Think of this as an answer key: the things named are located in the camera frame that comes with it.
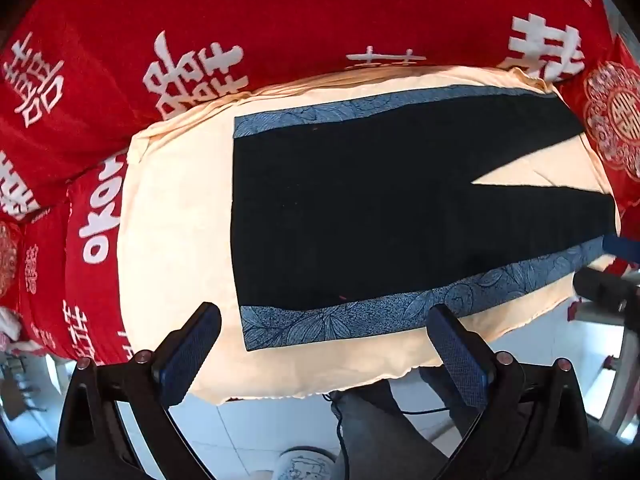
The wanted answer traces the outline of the white patterned slipper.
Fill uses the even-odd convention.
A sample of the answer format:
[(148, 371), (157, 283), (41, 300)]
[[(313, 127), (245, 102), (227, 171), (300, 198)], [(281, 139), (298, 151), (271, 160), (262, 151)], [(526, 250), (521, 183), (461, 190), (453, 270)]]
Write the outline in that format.
[(290, 448), (273, 467), (273, 480), (330, 480), (335, 458), (318, 448)]

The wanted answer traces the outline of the red sofa cover with characters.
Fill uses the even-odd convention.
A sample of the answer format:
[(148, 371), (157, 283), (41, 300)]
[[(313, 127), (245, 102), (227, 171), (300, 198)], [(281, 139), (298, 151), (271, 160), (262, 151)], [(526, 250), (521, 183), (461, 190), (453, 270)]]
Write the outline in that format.
[(519, 70), (565, 103), (559, 85), (613, 43), (602, 0), (34, 0), (1, 14), (14, 18), (1, 50), (1, 217), (21, 245), (10, 304), (27, 337), (102, 364), (132, 353), (117, 242), (139, 132), (387, 67)]

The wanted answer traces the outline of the black pants with blue trim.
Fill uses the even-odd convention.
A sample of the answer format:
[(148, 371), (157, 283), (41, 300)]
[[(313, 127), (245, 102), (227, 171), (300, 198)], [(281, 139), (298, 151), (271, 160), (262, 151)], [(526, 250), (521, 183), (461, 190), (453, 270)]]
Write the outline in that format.
[(488, 184), (577, 141), (552, 94), (454, 84), (234, 123), (231, 252), (247, 350), (413, 330), (564, 278), (616, 231), (608, 194)]

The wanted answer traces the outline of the red patterned cushion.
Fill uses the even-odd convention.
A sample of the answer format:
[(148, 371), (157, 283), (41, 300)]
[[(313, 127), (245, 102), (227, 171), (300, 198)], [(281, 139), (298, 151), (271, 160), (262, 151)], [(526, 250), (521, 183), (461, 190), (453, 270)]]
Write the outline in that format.
[(616, 36), (579, 75), (559, 85), (599, 155), (618, 210), (639, 211), (639, 65)]

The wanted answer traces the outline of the operator grey trouser legs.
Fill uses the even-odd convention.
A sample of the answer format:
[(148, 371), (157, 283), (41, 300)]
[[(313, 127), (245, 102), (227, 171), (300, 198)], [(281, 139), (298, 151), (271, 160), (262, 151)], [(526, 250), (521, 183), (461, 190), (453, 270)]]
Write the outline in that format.
[(390, 382), (329, 394), (341, 435), (334, 479), (434, 479), (445, 454), (413, 427), (397, 404)]

